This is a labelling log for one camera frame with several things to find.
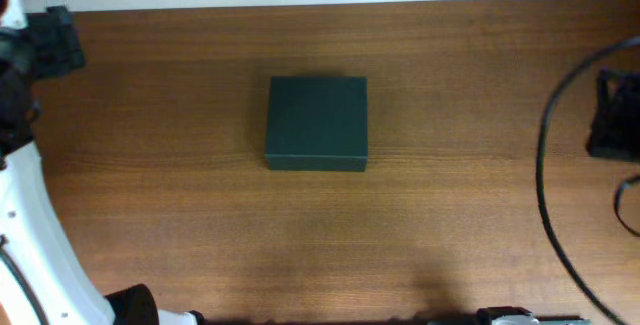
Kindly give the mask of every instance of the wooden table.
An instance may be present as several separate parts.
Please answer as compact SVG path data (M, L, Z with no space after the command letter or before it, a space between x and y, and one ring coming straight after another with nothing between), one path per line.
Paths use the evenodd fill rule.
M545 237L534 152L551 89L638 34L639 11L493 0L78 14L87 68L35 87L48 189L102 292L142 282L170 310L329 321L513 305L606 323ZM637 54L603 66L637 70ZM579 272L638 323L640 242L611 205L638 169L584 151L595 74L555 117L548 202ZM266 169L273 75L369 78L366 173Z

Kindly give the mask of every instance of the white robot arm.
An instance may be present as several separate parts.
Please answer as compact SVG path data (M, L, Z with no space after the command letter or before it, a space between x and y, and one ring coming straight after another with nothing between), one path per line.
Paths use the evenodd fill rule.
M102 296L69 244L27 119L30 83L38 71L35 46L23 32L28 18L21 0L0 0L0 11L0 302L13 324L111 325L127 317L134 323L135 313L149 317L138 309L153 302L146 288ZM198 323L191 313L157 313L161 325Z

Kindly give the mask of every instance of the black clamp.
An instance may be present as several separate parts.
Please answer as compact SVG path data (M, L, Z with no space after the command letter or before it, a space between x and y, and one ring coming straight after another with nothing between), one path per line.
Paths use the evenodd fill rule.
M115 314L114 325L159 325L151 291L143 284L105 296Z
M33 108L31 44L19 33L0 32L0 169L4 157L32 140L28 113Z
M640 74L602 70L596 84L598 111L587 151L592 157L640 159Z
M27 36L35 52L34 80L60 77L85 66L86 60L71 13L65 6L28 16Z

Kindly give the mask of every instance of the black plastic part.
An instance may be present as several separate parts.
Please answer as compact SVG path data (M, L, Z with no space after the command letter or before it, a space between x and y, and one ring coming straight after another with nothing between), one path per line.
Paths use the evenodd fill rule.
M272 170L364 171L367 79L274 77L267 128Z
M596 84L598 110L587 151L592 157L640 160L640 74L602 70Z
M105 296L116 319L114 325L159 325L158 308L143 284Z
M204 319L204 316L201 313L199 313L199 312L197 312L195 310L191 310L191 311L189 311L189 314L195 316L196 324L198 324L198 325L206 325L207 324L207 321Z
M531 311L521 307L492 307L478 310L476 320L478 325L491 325L494 320L504 316L532 317L533 314Z
M26 32L36 50L35 79L60 77L85 66L85 56L65 6L30 14Z
M33 139L27 114L34 51L19 33L0 32L0 158Z
M427 320L422 320L419 318L414 318L411 320L402 320L402 319L390 319L386 321L351 321L351 322L326 322L326 323L314 323L314 322L285 322L285 323L277 323L273 320L269 320L264 323L254 323L249 320L216 320L216 321L207 321L205 325L477 325L473 322L474 317L466 317L467 321L438 321L431 322Z

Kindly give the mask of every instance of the dark green box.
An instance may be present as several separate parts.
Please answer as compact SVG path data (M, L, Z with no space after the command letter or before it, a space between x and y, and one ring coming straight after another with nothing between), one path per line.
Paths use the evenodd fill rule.
M271 170L364 171L368 153L366 78L271 78Z

